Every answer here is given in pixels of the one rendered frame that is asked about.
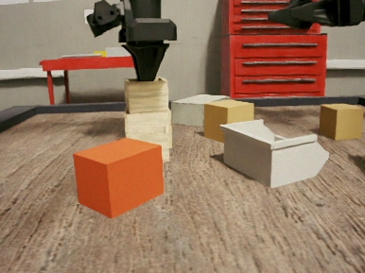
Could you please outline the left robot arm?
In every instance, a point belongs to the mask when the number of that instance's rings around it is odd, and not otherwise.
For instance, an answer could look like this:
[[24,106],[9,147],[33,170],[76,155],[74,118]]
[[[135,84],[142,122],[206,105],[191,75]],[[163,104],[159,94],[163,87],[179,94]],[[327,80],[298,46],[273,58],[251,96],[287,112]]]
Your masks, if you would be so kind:
[[[112,5],[106,0],[98,1],[95,3],[94,13],[86,16],[87,23],[95,38],[114,27],[121,26],[123,28],[124,23],[127,26],[133,19],[130,0],[120,0],[119,3]],[[97,34],[99,35],[97,36]]]

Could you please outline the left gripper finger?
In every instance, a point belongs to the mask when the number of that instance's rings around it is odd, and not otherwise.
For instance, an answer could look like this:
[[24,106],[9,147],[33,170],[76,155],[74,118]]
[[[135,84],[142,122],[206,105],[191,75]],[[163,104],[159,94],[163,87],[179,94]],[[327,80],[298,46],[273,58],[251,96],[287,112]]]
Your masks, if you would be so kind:
[[169,43],[125,45],[136,56],[141,82],[154,81]]
[[130,53],[131,58],[132,58],[132,62],[133,62],[133,66],[134,66],[134,69],[135,69],[135,73],[136,73],[136,76],[137,76],[137,80],[141,81],[139,71],[138,71],[138,67],[137,67],[137,62],[136,62],[136,56],[128,49],[128,47],[126,45],[121,44],[121,46]]

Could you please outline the orange block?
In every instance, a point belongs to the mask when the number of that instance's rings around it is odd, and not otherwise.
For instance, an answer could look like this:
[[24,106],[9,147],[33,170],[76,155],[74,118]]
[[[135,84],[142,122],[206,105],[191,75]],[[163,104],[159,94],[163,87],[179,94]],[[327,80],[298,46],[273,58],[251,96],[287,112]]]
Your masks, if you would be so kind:
[[161,145],[125,138],[73,157],[78,203],[111,219],[164,193]]

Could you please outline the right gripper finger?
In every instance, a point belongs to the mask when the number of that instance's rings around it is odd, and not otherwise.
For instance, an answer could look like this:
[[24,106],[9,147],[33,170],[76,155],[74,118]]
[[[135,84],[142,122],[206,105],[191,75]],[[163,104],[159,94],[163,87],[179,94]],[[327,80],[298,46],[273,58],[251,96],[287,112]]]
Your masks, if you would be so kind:
[[289,11],[291,17],[323,26],[341,26],[340,0],[319,0]]
[[293,29],[302,29],[301,19],[291,17],[289,14],[291,9],[300,6],[300,0],[290,0],[290,2],[291,3],[288,7],[268,13],[268,19],[273,22],[292,27]]

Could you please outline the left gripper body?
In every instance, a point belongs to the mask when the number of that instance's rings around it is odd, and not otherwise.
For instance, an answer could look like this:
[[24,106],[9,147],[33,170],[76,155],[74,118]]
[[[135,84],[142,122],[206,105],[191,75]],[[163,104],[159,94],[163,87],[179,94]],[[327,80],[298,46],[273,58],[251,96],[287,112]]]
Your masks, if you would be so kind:
[[[130,0],[133,17],[160,18],[161,0]],[[133,21],[133,20],[132,20]],[[131,21],[131,22],[132,22]],[[130,23],[131,23],[130,22]],[[123,33],[123,42],[122,42]],[[126,34],[126,36],[124,36]],[[131,41],[130,41],[131,40]],[[126,44],[164,43],[177,40],[177,26],[170,19],[134,20],[118,31],[118,42]]]

